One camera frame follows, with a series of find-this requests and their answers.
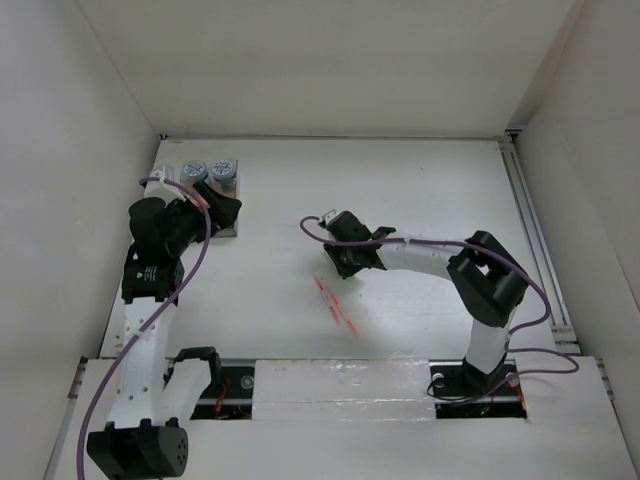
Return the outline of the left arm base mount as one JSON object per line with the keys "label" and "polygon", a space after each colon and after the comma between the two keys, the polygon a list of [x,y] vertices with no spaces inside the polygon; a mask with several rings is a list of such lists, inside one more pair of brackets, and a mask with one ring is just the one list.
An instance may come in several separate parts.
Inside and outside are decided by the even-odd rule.
{"label": "left arm base mount", "polygon": [[169,361],[163,378],[169,384],[175,365],[184,360],[201,360],[208,364],[212,380],[195,406],[192,420],[250,420],[255,385],[255,360],[222,360],[212,346],[181,349]]}

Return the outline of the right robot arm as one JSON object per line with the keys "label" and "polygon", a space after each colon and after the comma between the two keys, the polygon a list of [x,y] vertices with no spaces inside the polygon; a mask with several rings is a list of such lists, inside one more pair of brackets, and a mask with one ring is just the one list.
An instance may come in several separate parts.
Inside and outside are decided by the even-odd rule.
{"label": "right robot arm", "polygon": [[352,212],[335,210],[318,225],[329,234],[324,250],[344,279],[363,269],[377,269],[411,271],[451,282],[473,320],[462,381],[476,394],[497,384],[508,329],[528,282],[524,270],[492,234],[477,231],[462,244],[443,246],[433,241],[421,244],[416,238],[394,241],[394,228],[370,231]]}

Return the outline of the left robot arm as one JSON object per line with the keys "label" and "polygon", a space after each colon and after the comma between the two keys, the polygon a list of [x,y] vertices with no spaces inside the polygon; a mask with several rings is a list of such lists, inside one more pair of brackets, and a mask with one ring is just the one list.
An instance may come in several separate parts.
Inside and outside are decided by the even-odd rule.
{"label": "left robot arm", "polygon": [[242,203],[204,181],[144,178],[153,194],[129,208],[132,243],[121,283],[124,344],[101,380],[81,423],[76,476],[91,459],[109,479],[172,479],[186,470],[186,425],[200,396],[212,396],[224,379],[211,346],[166,356],[179,296],[198,271],[184,269],[193,243],[203,251],[237,220]]}

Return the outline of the orange cap grey highlighter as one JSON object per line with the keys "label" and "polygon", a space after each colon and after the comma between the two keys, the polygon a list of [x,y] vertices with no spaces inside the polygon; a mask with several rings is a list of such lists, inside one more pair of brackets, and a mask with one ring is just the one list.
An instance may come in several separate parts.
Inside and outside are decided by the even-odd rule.
{"label": "orange cap grey highlighter", "polygon": [[189,201],[199,208],[208,209],[209,203],[197,192],[188,194]]}

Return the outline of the blue slime jar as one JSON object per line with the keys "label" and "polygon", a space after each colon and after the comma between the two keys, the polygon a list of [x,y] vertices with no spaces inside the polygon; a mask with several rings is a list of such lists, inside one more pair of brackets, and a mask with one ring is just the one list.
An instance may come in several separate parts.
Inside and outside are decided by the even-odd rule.
{"label": "blue slime jar", "polygon": [[237,161],[219,160],[211,165],[211,175],[215,185],[222,192],[230,192],[236,186]]}
{"label": "blue slime jar", "polygon": [[193,185],[198,182],[209,185],[209,177],[209,167],[202,160],[190,160],[183,165],[181,181],[185,185]]}

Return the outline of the pink thin pen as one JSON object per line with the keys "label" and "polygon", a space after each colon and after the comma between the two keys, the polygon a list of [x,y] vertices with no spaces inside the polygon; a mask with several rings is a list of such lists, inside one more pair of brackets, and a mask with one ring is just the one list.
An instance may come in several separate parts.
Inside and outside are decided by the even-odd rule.
{"label": "pink thin pen", "polygon": [[341,307],[339,305],[339,302],[337,301],[337,298],[333,293],[329,291],[329,289],[318,276],[314,275],[313,279],[316,287],[320,291],[328,307],[332,318],[334,319],[336,324],[340,324],[342,321],[344,321],[344,315],[341,313]]}
{"label": "pink thin pen", "polygon": [[329,294],[329,302],[330,302],[329,310],[334,318],[334,321],[337,324],[344,323],[347,326],[347,328],[350,330],[350,332],[355,337],[358,337],[359,330],[357,329],[354,321],[346,314],[338,298],[333,293]]}

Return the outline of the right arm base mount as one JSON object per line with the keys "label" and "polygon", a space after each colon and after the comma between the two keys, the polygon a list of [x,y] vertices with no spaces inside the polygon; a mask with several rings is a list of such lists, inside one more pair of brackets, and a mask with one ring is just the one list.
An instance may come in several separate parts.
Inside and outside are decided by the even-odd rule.
{"label": "right arm base mount", "polygon": [[501,383],[516,372],[515,362],[507,360],[485,381],[472,379],[461,360],[430,361],[426,393],[434,400],[436,419],[526,419],[518,379]]}

